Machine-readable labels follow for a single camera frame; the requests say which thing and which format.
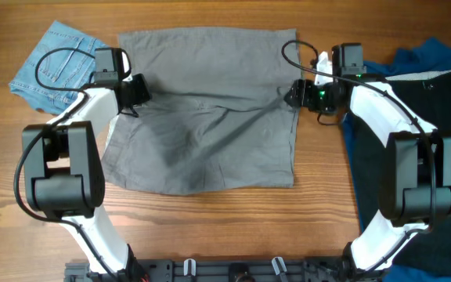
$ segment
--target wood grain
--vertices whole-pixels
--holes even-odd
[[[147,2],[222,2],[223,0],[124,0],[128,3]],[[265,0],[235,0],[236,2],[263,2]],[[78,3],[119,3],[116,0],[0,0],[0,5],[12,4],[78,4]]]
[[[366,59],[379,62],[391,60],[398,47],[419,45],[430,36],[451,45],[451,2],[0,5],[0,280],[59,281],[65,262],[85,260],[64,229],[21,212],[11,188],[22,128],[51,117],[11,94],[8,82],[54,20],[109,45],[117,45],[117,34],[125,31],[198,26],[297,28],[299,38],[320,51],[362,42]],[[306,63],[311,55],[301,52]],[[105,139],[103,132],[100,151]],[[299,118],[293,189],[252,187],[171,197],[107,185],[104,203],[142,259],[337,255],[359,233],[341,132],[318,126],[307,111]]]

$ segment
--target blue jeans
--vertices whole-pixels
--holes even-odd
[[[106,44],[58,21],[46,31],[15,78],[9,83],[12,93],[23,97],[35,109],[50,114],[60,114],[76,100],[77,92],[54,91],[38,85],[34,77],[36,63],[48,51],[71,47],[95,55],[95,49]],[[90,73],[95,70],[95,60],[74,51],[60,51],[48,56],[39,67],[39,79],[53,87],[79,88],[88,83]]]

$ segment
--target dark blue cloth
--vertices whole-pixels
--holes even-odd
[[[451,48],[436,38],[429,38],[422,46],[411,50],[398,49],[391,65],[365,61],[366,72],[392,76],[424,71],[451,70]]]
[[[406,266],[392,266],[384,282],[451,282],[451,277],[437,277]]]

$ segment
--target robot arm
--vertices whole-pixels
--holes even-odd
[[[79,92],[74,103],[47,125],[72,113],[69,118],[45,134],[27,156],[24,162],[27,202],[48,219],[61,219],[81,227],[83,235],[74,226],[60,224],[86,254],[92,279],[114,281],[114,275],[119,281],[138,282],[147,279],[146,273],[102,206],[105,180],[95,137],[126,108],[132,110],[130,115],[135,118],[133,106],[151,96],[143,76],[129,74],[129,60],[121,49],[97,49],[96,68],[91,88]],[[47,125],[27,126],[23,131],[23,147]],[[47,162],[59,157],[69,157],[70,167],[49,168]]]
[[[360,48],[361,45],[358,48],[352,45],[352,49],[358,51],[358,56],[344,56],[347,49],[345,45],[341,45],[340,49],[334,51],[333,66],[327,57],[323,57],[325,60],[320,60],[317,67],[324,72],[333,68],[333,72],[339,76],[354,75],[355,79],[360,81],[387,88],[386,81],[364,75],[363,51]],[[342,58],[358,58],[358,62],[349,62]],[[136,118],[137,113],[133,106],[146,102],[150,99],[150,94],[141,74],[129,76],[129,60],[122,50],[97,49],[96,66],[94,88],[85,90],[87,96],[79,93],[77,101],[67,110],[75,109],[79,103],[82,103],[81,107],[66,121],[43,135],[28,154],[24,162],[27,202],[32,209],[44,212],[49,219],[62,219],[81,227],[88,242],[73,226],[62,224],[88,257],[89,268],[86,271],[90,280],[147,282],[147,272],[137,262],[129,245],[117,233],[102,206],[105,180],[95,137],[112,118],[119,113],[123,114],[124,109],[132,110],[130,115]],[[423,180],[420,181],[421,178],[417,174],[417,169],[422,165],[419,161],[425,159],[421,153],[425,148],[417,142],[420,137],[414,129],[408,127],[409,121],[404,114],[395,105],[384,103],[384,100],[384,97],[362,86],[355,87],[322,77],[316,77],[316,83],[308,80],[296,81],[285,96],[285,101],[291,106],[307,107],[310,111],[320,114],[335,114],[339,107],[350,108],[351,112],[370,125],[386,148],[388,165],[385,181],[379,187],[380,210],[363,234],[344,249],[338,270],[338,279],[342,281],[355,279],[359,273],[371,269],[383,273],[381,270],[391,265],[394,256],[411,239],[408,237],[405,240],[405,234],[410,230],[423,230],[428,227],[425,220],[431,207],[429,185]],[[48,124],[61,117],[52,119]],[[431,141],[441,148],[435,152],[436,172],[440,174],[437,179],[442,180],[436,187],[436,213],[440,217],[448,216],[451,215],[451,136],[439,135],[434,125],[427,122],[423,123],[424,126],[426,132],[433,132]],[[24,148],[44,127],[46,125],[30,125],[24,129]],[[48,167],[47,162],[56,161],[63,156],[70,158],[70,167]],[[388,254],[388,259],[381,262]],[[247,266],[238,266],[238,269],[246,270],[241,278],[236,277],[234,272],[231,273],[232,265],[229,265],[229,281],[255,281]],[[186,261],[183,265],[184,277],[179,279],[194,282],[196,276],[200,275],[199,271],[197,274],[196,267],[195,261]],[[288,278],[287,267],[281,258],[273,259],[272,268],[282,282],[292,279]],[[211,281],[216,281],[218,274],[213,270],[211,275]],[[320,280],[318,276],[311,279]]]

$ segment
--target gray cloth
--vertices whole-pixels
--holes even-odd
[[[295,30],[179,28],[119,36],[153,99],[120,115],[103,155],[106,180],[191,194],[292,187],[298,112],[283,94],[301,72],[281,56]],[[298,61],[295,45],[287,55]]]

